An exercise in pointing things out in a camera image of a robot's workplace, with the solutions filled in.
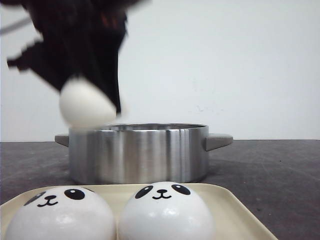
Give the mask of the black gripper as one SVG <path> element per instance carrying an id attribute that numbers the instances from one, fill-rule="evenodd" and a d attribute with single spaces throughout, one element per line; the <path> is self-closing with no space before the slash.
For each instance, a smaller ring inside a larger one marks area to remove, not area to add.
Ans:
<path id="1" fill-rule="evenodd" d="M 85 76 L 88 56 L 90 81 L 121 114 L 119 51 L 128 11 L 144 4 L 144 0 L 24 0 L 22 7 L 42 39 L 8 57 L 7 65 L 33 71 L 60 92 L 70 78 Z"/>

